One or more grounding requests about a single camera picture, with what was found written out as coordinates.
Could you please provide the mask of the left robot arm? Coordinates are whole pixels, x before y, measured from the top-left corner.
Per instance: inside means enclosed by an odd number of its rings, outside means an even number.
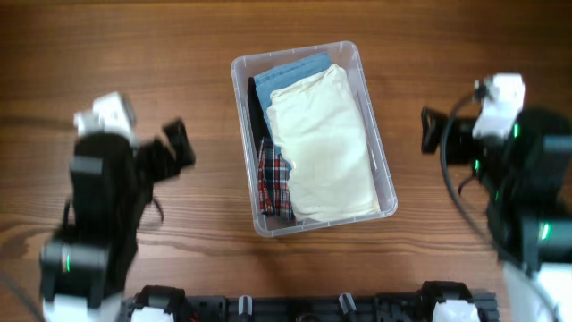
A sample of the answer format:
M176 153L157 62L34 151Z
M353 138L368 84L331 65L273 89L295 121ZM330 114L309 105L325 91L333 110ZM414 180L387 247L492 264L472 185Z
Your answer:
M48 321L114 321L138 251L137 230L156 183L193 165L182 129L166 143L132 147L120 134L81 137L71 161L72 196L40 253L40 293Z

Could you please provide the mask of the black cloth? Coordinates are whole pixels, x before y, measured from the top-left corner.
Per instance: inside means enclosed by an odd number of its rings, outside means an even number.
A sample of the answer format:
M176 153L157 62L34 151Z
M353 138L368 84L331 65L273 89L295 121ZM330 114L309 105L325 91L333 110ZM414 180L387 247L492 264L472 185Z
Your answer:
M263 138L269 137L270 133L264 119L253 77L248 78L248 113L255 146L257 149L260 149Z

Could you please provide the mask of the cream cloth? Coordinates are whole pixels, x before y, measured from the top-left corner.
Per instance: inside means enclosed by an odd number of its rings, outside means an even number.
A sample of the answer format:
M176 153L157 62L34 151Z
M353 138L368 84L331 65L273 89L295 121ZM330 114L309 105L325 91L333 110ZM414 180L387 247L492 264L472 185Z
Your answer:
M273 142L290 165L298 220L318 222L380 210L362 115L338 64L270 94Z

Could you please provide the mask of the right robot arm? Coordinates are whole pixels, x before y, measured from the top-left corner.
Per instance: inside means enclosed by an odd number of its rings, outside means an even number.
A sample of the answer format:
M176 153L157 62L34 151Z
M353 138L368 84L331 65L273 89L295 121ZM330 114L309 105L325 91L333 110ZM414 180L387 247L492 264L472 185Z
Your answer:
M472 178L490 194L486 209L492 245L516 321L571 319L571 212L559 193L571 159L571 122L541 106L522 110L505 138L470 135L473 117L421 112L422 150L441 153L442 175L462 216L451 165L472 165Z

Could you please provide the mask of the blue denim jeans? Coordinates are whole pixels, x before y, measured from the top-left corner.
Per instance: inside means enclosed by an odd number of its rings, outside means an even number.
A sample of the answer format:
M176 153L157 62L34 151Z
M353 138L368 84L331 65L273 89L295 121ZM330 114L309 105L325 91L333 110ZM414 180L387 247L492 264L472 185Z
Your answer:
M289 64L276 66L268 71L259 73L254 76L256 83L257 95L264 113L264 119L270 133L268 125L267 109L271 105L270 94L277 89L284 89L297 81L305 79L316 73L325 71L332 64L332 60L327 52L320 52L311 56L304 57Z

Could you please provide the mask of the plaid cloth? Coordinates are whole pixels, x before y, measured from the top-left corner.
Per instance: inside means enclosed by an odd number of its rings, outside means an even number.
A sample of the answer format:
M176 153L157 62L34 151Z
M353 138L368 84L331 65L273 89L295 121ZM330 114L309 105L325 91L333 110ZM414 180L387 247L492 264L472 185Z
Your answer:
M290 167L268 137L263 137L258 153L259 210L267 217L294 221L288 180Z

